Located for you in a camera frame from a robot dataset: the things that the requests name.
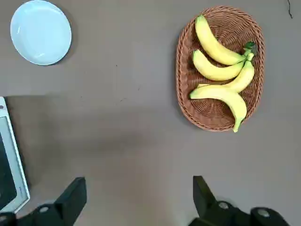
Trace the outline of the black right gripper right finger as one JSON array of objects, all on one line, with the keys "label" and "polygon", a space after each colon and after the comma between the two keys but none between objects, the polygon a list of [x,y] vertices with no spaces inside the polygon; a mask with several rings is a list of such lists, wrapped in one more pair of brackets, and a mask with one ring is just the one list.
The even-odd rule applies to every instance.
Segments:
[{"label": "black right gripper right finger", "polygon": [[193,177],[193,201],[198,212],[191,226],[289,226],[277,211],[255,207],[249,213],[218,201],[202,176]]}]

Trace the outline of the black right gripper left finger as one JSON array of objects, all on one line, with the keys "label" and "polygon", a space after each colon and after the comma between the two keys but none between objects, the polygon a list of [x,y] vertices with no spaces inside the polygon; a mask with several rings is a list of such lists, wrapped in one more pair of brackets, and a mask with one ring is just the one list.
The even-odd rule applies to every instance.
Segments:
[{"label": "black right gripper left finger", "polygon": [[13,212],[3,212],[0,214],[0,224],[2,226],[72,226],[86,203],[86,179],[77,177],[55,202],[40,205],[21,218],[17,218]]}]

